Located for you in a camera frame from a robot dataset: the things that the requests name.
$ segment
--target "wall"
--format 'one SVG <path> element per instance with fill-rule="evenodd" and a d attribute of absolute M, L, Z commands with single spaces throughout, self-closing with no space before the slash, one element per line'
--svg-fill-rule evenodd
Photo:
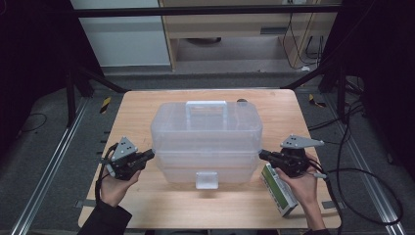
<path fill-rule="evenodd" d="M 157 0 L 71 0 L 75 9 L 158 7 Z M 108 68 L 170 66 L 161 17 L 80 19 L 95 55 Z"/>

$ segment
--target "wooden table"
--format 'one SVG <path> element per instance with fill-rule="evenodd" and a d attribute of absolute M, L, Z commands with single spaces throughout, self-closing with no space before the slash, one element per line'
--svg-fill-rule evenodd
<path fill-rule="evenodd" d="M 150 124 L 159 105 L 166 102 L 188 100 L 225 100 L 234 102 L 246 99 L 256 105 L 263 124 L 262 148 L 279 151 L 279 144 L 290 134 L 309 137 L 296 95 L 291 90 L 243 89 L 243 90 L 165 90 L 130 91 L 121 102 L 106 150 L 122 136 L 126 136 L 138 148 L 152 148 Z M 316 156 L 314 148 L 307 152 Z M 221 228 L 306 228 L 306 220 L 300 206 L 288 217 L 282 217 L 259 178 L 265 161 L 260 161 L 250 182 L 220 184 L 217 190 L 197 190 L 194 183 L 168 183 L 154 160 L 140 175 L 121 206 L 133 214 L 128 227 L 143 229 L 221 229 Z M 87 199 L 94 200 L 94 182 Z M 318 200 L 331 201 L 324 181 L 318 182 Z M 84 207 L 78 224 L 82 226 L 93 208 Z M 340 218 L 334 209 L 321 207 L 324 221 L 329 228 L 340 226 Z"/>

